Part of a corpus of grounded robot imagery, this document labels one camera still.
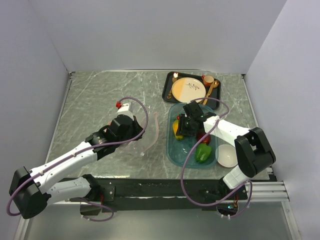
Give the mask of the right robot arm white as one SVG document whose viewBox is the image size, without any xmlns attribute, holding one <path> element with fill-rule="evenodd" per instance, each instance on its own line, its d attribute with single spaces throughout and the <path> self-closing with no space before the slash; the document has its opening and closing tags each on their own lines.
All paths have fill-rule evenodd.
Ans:
<svg viewBox="0 0 320 240">
<path fill-rule="evenodd" d="M 232 198 L 238 186 L 276 162 L 275 153 L 261 128 L 241 127 L 213 112 L 204 113 L 196 101 L 185 104 L 183 110 L 184 114 L 178 118 L 176 134 L 193 137 L 204 132 L 189 151 L 183 168 L 196 147 L 208 136 L 219 138 L 235 148 L 237 165 L 221 179 L 222 184 L 218 188 L 222 198 Z"/>
</svg>

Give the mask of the clear zip top bag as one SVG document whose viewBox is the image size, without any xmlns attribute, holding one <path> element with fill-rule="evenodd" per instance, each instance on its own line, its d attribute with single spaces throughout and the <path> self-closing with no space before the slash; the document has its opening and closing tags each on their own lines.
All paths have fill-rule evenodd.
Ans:
<svg viewBox="0 0 320 240">
<path fill-rule="evenodd" d="M 134 157 L 143 157 L 157 142 L 159 131 L 158 113 L 152 112 L 148 115 L 148 125 L 144 134 L 142 135 L 142 138 L 120 145 L 115 150 L 115 153 L 120 155 L 126 154 Z"/>
</svg>

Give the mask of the yellow green mango toy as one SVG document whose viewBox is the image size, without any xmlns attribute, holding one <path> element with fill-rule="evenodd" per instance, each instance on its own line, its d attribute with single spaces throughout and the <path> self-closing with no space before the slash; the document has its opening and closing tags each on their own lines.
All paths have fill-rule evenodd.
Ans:
<svg viewBox="0 0 320 240">
<path fill-rule="evenodd" d="M 182 135 L 177 135 L 178 127 L 179 127 L 179 120 L 176 119 L 172 124 L 173 133 L 177 140 L 182 140 L 184 137 Z"/>
</svg>

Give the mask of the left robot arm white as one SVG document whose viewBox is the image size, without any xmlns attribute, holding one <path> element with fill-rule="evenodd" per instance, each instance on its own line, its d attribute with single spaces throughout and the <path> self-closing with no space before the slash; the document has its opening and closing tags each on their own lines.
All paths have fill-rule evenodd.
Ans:
<svg viewBox="0 0 320 240">
<path fill-rule="evenodd" d="M 120 145 L 141 139 L 145 130 L 135 116 L 118 115 L 109 125 L 90 134 L 74 149 L 55 160 L 32 170 L 24 166 L 18 168 L 10 184 L 9 202 L 16 205 L 18 215 L 31 219 L 48 205 L 64 199 L 95 200 L 100 187 L 92 175 L 65 182 L 62 179 L 74 170 L 114 153 Z"/>
</svg>

